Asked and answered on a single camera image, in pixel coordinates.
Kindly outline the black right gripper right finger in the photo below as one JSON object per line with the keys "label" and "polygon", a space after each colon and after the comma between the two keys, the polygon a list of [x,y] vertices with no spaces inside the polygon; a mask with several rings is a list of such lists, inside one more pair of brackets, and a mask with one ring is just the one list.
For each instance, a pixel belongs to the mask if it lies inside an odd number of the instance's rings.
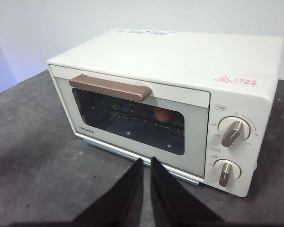
{"label": "black right gripper right finger", "polygon": [[155,157],[151,159],[151,202],[157,227],[224,227],[221,217],[191,195]]}

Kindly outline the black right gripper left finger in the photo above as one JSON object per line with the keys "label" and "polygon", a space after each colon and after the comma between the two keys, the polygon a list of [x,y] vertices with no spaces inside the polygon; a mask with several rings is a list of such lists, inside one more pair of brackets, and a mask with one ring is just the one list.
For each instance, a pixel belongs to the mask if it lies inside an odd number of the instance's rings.
{"label": "black right gripper left finger", "polygon": [[75,227],[137,227],[143,204],[143,161],[138,159],[114,186],[79,214]]}

